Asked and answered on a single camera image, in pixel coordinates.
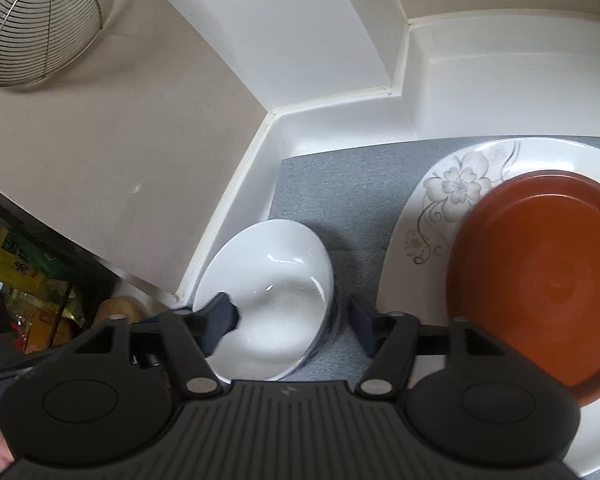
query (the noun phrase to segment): floral pattern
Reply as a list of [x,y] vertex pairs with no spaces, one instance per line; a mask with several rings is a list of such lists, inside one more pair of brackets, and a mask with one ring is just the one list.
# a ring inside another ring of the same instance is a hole
[[429,200],[442,202],[445,221],[458,222],[489,192],[491,180],[484,176],[488,169],[489,161],[481,152],[470,152],[458,160],[458,167],[452,166],[442,177],[424,181]]
[[433,173],[423,181],[422,211],[404,239],[404,251],[413,263],[424,264],[432,254],[445,254],[456,224],[504,182],[519,152],[519,141],[498,143],[487,150],[488,158],[482,150],[466,153],[462,160],[455,157],[442,176]]

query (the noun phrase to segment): wire mesh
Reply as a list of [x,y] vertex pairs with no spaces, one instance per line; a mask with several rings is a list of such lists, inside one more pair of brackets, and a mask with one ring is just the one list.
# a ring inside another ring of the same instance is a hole
[[68,65],[104,26],[114,0],[0,0],[0,86]]

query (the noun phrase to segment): orange plate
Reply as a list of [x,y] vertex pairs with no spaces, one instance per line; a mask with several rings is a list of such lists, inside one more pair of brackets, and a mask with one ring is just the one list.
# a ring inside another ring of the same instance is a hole
[[449,260],[450,317],[487,329],[568,386],[600,398],[600,184],[536,171],[491,191]]

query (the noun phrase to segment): gray mat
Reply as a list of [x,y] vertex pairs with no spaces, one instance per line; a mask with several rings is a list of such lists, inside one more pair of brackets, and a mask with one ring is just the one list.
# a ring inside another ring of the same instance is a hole
[[[366,146],[282,162],[270,218],[309,226],[327,248],[345,298],[370,304],[395,223],[427,170],[449,153],[503,137],[463,137]],[[600,148],[599,137],[563,137]],[[355,383],[369,364],[344,319],[332,345],[286,380]],[[588,477],[600,480],[600,471]]]

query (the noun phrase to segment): yellow package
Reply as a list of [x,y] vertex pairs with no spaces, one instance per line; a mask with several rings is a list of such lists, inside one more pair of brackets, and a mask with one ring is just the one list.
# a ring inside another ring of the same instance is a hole
[[[46,345],[49,341],[49,336],[51,336],[51,329],[55,318],[56,314],[53,312],[46,312],[39,308],[33,311],[29,329],[27,330],[25,354],[39,352],[47,348]],[[61,318],[52,346],[68,343],[71,339],[71,326],[65,318]]]
[[44,274],[33,266],[22,250],[6,243],[8,234],[7,229],[0,231],[0,282],[36,294],[45,281]]

